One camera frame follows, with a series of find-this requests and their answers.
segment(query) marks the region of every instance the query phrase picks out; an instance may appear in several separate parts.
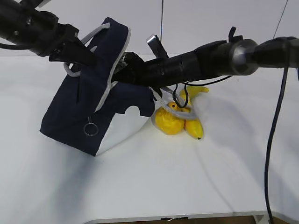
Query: white drawstring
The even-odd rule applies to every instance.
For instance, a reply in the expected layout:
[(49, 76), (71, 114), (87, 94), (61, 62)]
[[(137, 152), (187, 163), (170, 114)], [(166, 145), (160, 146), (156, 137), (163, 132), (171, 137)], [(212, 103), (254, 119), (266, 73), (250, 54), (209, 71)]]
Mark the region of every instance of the white drawstring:
[[(186, 120), (195, 120), (197, 119), (197, 115), (194, 113), (194, 110), (188, 106), (188, 108), (191, 109), (190, 112), (181, 112), (181, 111), (175, 111), (173, 109), (171, 109), (166, 103), (164, 103), (164, 101), (162, 100), (162, 98), (160, 97), (160, 95), (154, 91), (151, 87), (149, 87), (149, 89), (153, 92), (155, 99), (161, 104), (161, 106), (168, 111), (169, 113), (171, 113), (173, 116), (180, 118), (180, 119), (186, 119)], [(162, 88), (162, 90), (172, 94), (173, 91), (171, 89), (169, 89), (168, 87), (164, 87)], [(182, 99), (178, 94), (176, 94), (180, 103), (184, 103), (184, 99)]]
[[(96, 36), (101, 30), (103, 29), (109, 29), (110, 28), (110, 23), (105, 23), (100, 25), (98, 28), (87, 34), (84, 38), (82, 38), (81, 42), (85, 45), (87, 44), (94, 36)], [(97, 46), (94, 46), (93, 48), (90, 49), (91, 52), (94, 52), (96, 50)], [(73, 72), (70, 69), (70, 64), (69, 63), (64, 63), (64, 70), (66, 73), (75, 78), (79, 77), (81, 75), (81, 71)]]

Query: lemon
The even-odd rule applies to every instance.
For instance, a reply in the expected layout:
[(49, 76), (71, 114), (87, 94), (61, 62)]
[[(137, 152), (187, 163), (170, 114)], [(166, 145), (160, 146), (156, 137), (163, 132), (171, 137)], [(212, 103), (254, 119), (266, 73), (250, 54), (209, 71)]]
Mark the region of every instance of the lemon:
[[(175, 111), (181, 111), (181, 109), (174, 102), (170, 102), (168, 106)], [(155, 123), (156, 126), (165, 134), (174, 135), (184, 129), (185, 120), (173, 116), (171, 113), (161, 107), (156, 112)]]

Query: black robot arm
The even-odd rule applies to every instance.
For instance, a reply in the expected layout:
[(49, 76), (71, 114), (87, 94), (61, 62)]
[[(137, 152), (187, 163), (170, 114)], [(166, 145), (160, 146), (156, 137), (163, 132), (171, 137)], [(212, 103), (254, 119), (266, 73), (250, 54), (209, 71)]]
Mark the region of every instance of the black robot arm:
[[(35, 10), (41, 2), (0, 0), (0, 37), (16, 44), (0, 44), (0, 48), (29, 49), (39, 56), (49, 56), (50, 61), (93, 66), (97, 58), (77, 38), (79, 30), (58, 23), (50, 12)], [(222, 75), (250, 75), (259, 67), (282, 68), (286, 41), (290, 46), (290, 67), (299, 67), (299, 39), (282, 37), (257, 45), (234, 33), (232, 28), (228, 42), (212, 42), (172, 58), (154, 36), (148, 44), (157, 59), (144, 62), (135, 53), (126, 53), (123, 57), (126, 66), (114, 74), (113, 80), (160, 88)]]

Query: wire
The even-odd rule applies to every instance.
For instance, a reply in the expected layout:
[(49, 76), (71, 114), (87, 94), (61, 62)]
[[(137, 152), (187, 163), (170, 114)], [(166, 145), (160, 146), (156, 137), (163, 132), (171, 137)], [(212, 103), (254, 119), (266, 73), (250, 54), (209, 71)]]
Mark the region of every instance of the wire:
[(281, 83), (281, 87), (280, 87), (278, 102), (277, 102), (277, 106), (275, 109), (274, 118), (273, 118), (271, 130), (270, 130), (270, 134), (269, 134), (269, 138), (268, 138), (266, 160), (265, 160), (265, 171), (264, 171), (264, 193), (265, 193), (266, 207), (267, 207), (267, 211), (268, 211), (268, 215), (269, 215), (269, 219), (270, 219), (270, 224), (274, 224), (273, 216), (272, 216), (272, 212), (271, 212), (271, 208), (270, 208), (270, 202), (269, 202), (269, 185), (268, 185), (270, 153), (271, 153), (272, 141), (273, 141), (273, 137), (274, 137), (274, 132), (275, 132), (281, 104), (282, 104), (284, 94), (285, 94), (285, 85), (286, 85), (286, 80), (287, 80), (288, 70), (289, 70), (289, 63), (290, 63), (289, 43), (287, 42), (287, 40), (284, 40), (284, 39), (282, 39), (282, 40), (285, 42), (285, 45), (286, 45), (285, 68), (284, 68), (284, 74), (283, 74), (282, 83)]
[(2, 49), (7, 49), (7, 50), (29, 50), (33, 48), (34, 45), (9, 45), (9, 44), (4, 44), (0, 43), (0, 48)]
[(221, 81), (224, 81), (228, 78), (231, 78), (232, 76), (226, 76), (225, 78), (221, 78), (221, 79), (218, 79), (216, 81), (213, 81), (213, 82), (210, 82), (210, 83), (204, 83), (204, 84), (190, 84), (189, 82), (186, 82), (186, 83), (183, 83), (185, 85), (190, 85), (190, 86), (205, 86), (205, 85), (211, 85), (211, 84), (214, 84), (214, 83), (218, 83), (218, 82), (221, 82)]
[(162, 43), (162, 33), (163, 33), (163, 15), (164, 15), (164, 0), (162, 0), (161, 8), (161, 26), (160, 26), (160, 42)]
[(176, 84), (176, 88), (174, 89), (174, 91), (172, 93), (173, 101), (176, 103), (176, 105), (179, 108), (185, 108), (188, 105), (188, 101), (189, 101), (189, 93), (187, 91), (187, 85), (185, 85), (185, 87), (184, 87), (184, 91), (185, 91), (185, 95), (186, 95), (186, 100), (185, 100), (185, 104), (183, 106), (181, 106), (181, 104), (178, 102), (178, 99), (177, 99), (177, 89), (178, 89), (178, 84)]
[(289, 2), (289, 0), (286, 0), (286, 2), (285, 2), (285, 7), (284, 7), (284, 9), (282, 10), (282, 13), (281, 13), (281, 15), (280, 15), (280, 18), (279, 18), (279, 21), (278, 21), (278, 24), (277, 24), (277, 26), (276, 26), (276, 29), (275, 29), (275, 32), (274, 32), (274, 35), (273, 35), (273, 38), (272, 38), (272, 39), (274, 39), (274, 37), (276, 36), (278, 27), (279, 27), (279, 25), (280, 25), (280, 22), (281, 22), (281, 19), (282, 19), (284, 13), (285, 13), (285, 8), (286, 8), (288, 2)]
[(185, 86), (184, 86), (184, 91), (185, 91), (185, 95), (186, 95), (186, 101), (185, 101), (185, 104), (183, 106), (181, 106), (181, 104), (178, 102), (178, 99), (177, 99), (177, 96), (176, 96), (176, 91), (178, 89), (178, 84), (176, 84), (176, 88), (175, 90), (173, 91), (172, 93), (172, 99), (173, 101), (177, 104), (177, 106), (179, 108), (185, 108), (187, 105), (188, 105), (188, 100), (189, 100), (189, 94), (188, 94), (188, 91), (187, 91), (187, 86), (205, 86), (205, 85), (211, 85), (211, 84), (214, 84), (214, 83), (218, 83), (218, 82), (221, 82), (221, 81), (224, 81), (228, 78), (231, 78), (232, 76), (226, 76), (224, 78), (221, 78), (221, 79), (218, 79), (216, 81), (213, 81), (213, 82), (210, 82), (210, 83), (204, 83), (204, 84), (189, 84), (189, 82), (186, 82), (186, 83), (183, 83)]

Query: yellow banana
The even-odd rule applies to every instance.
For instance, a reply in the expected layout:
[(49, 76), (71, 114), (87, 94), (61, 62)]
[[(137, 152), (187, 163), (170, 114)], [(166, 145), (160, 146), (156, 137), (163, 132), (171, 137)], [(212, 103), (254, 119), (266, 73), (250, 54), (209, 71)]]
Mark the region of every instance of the yellow banana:
[[(190, 112), (190, 109), (183, 108), (182, 111)], [(199, 119), (185, 120), (185, 130), (195, 139), (201, 139), (204, 134), (204, 130)]]
[[(189, 95), (188, 105), (191, 105), (190, 99), (194, 98), (200, 92), (209, 92), (209, 88), (204, 87), (204, 86), (187, 86), (187, 91), (188, 91), (188, 95)], [(181, 98), (186, 100), (185, 90), (182, 90), (179, 93), (179, 95), (181, 96)]]

